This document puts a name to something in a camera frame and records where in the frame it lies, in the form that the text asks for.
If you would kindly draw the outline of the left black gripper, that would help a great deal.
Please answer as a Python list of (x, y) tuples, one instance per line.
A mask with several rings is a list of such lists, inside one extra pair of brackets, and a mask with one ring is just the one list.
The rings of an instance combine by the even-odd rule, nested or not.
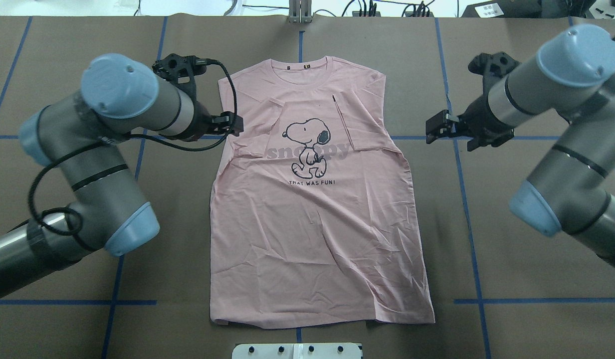
[(200, 102), (194, 104), (192, 134), (190, 137), (202, 137), (205, 134), (214, 136), (239, 136), (244, 130), (244, 121), (240, 115), (232, 111), (223, 111), (219, 115), (211, 115)]

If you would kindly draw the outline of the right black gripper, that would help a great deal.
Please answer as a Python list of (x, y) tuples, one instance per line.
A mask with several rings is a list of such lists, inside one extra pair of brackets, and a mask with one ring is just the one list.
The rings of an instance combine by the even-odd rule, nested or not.
[(430, 145), (444, 137), (468, 137), (467, 150), (474, 151), (481, 147), (499, 147), (511, 140), (514, 129), (499, 121), (483, 97), (476, 98), (464, 113), (453, 115), (445, 109), (425, 123), (425, 142)]

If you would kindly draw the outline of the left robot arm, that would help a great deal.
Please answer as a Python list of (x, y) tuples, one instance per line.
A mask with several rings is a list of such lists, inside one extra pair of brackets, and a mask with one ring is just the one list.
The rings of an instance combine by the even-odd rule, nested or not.
[(104, 248), (120, 256), (161, 229), (117, 146), (146, 139), (185, 151), (175, 140), (238, 136), (237, 109), (211, 115), (195, 77), (219, 60), (170, 54), (152, 66), (122, 54), (91, 61), (72, 95), (20, 127), (24, 152), (42, 170), (27, 192), (29, 219), (0, 236), (0, 299)]

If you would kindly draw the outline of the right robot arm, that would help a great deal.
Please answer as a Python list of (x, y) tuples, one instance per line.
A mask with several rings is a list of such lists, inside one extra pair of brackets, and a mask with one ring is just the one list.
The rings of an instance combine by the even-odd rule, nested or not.
[(482, 53), (468, 70), (482, 93), (460, 115), (426, 121), (426, 143), (467, 137), (470, 152), (499, 147), (520, 125), (556, 111), (567, 129), (524, 180), (510, 211), (547, 237), (564, 232), (615, 268), (615, 196), (601, 183), (615, 168), (615, 36), (578, 23), (520, 63)]

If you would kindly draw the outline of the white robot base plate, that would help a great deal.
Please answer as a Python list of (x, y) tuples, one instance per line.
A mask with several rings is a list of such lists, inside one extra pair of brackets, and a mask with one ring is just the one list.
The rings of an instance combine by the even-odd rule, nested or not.
[(269, 343), (241, 344), (232, 350), (232, 359), (362, 359), (361, 344), (334, 343)]

